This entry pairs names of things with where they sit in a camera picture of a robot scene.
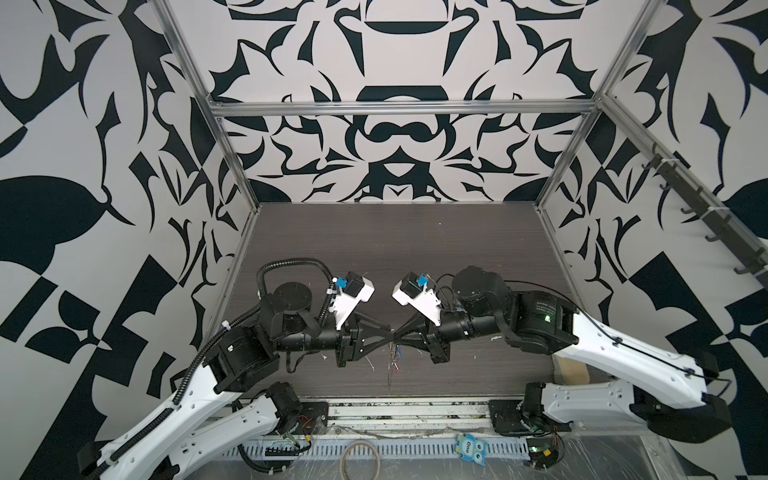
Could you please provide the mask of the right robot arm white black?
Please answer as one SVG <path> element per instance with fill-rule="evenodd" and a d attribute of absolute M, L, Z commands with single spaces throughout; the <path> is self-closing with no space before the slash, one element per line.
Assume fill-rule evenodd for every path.
<path fill-rule="evenodd" d="M 526 353 L 573 360 L 609 375 L 603 383 L 566 386 L 531 382 L 511 412 L 493 414 L 498 434 L 550 434 L 586 421 L 636 422 L 675 441 L 701 444 L 732 426 L 727 402 L 709 392 L 716 360 L 654 347 L 593 319 L 573 302 L 540 290 L 515 291 L 497 273 L 469 266 L 441 304 L 427 275 L 407 274 L 393 298 L 415 315 L 394 334 L 397 344 L 446 363 L 459 340 L 498 334 Z"/>

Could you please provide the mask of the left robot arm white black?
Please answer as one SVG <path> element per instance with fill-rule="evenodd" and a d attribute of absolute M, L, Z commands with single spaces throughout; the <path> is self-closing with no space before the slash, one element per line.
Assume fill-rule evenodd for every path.
<path fill-rule="evenodd" d="M 268 292 L 260 281 L 256 306 L 223 323 L 167 400 L 128 432 L 78 452 L 82 477 L 184 479 L 249 439 L 291 433 L 302 403 L 289 383 L 272 384 L 246 406 L 239 398 L 291 352 L 332 350 L 344 366 L 389 342 L 388 329 L 356 310 L 374 291 L 354 273 L 334 277 L 313 315 L 307 285 L 287 282 Z"/>

